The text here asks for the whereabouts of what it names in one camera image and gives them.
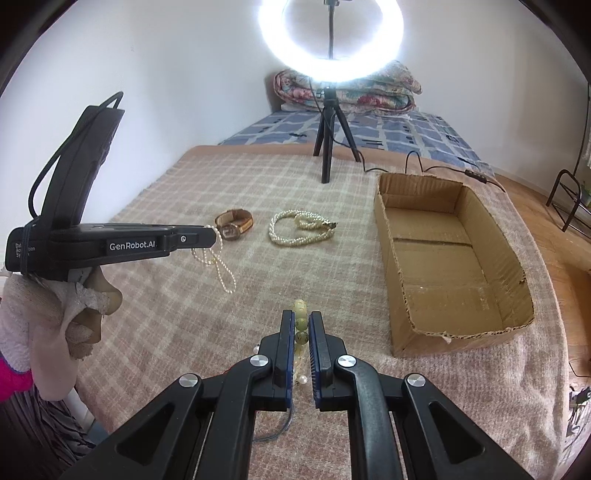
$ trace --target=brown watch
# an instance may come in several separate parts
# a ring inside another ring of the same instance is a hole
[[[238,240],[252,225],[254,220],[247,210],[235,209],[218,215],[216,227],[224,240]]]

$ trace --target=light stand pole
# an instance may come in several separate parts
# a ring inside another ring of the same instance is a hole
[[[329,60],[333,60],[335,7],[338,6],[339,0],[324,0],[324,4],[329,7]],[[318,134],[316,135],[316,143],[314,145],[315,157],[320,155],[320,147],[324,145],[322,149],[322,183],[328,183],[330,181],[335,115],[339,119],[340,126],[349,143],[349,148],[353,152],[355,161],[361,162],[353,134],[347,123],[347,117],[345,117],[345,114],[340,109],[339,100],[336,96],[336,87],[334,84],[331,84],[324,89],[324,108],[320,115],[320,125],[318,126]]]

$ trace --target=brown leather strap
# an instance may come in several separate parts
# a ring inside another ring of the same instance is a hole
[[[249,211],[234,209],[218,215],[215,219],[215,223],[218,229],[229,223],[236,225],[242,234],[252,227],[254,220]]]

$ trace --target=glove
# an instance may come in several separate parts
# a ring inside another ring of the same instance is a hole
[[[100,341],[103,314],[122,302],[100,268],[77,282],[11,275],[0,303],[0,401],[33,383],[44,400],[62,400],[76,383],[79,360]]]

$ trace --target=cardboard box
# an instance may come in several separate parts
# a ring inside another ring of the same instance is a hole
[[[383,174],[375,218],[394,355],[503,343],[532,323],[523,268],[470,188],[433,176]]]

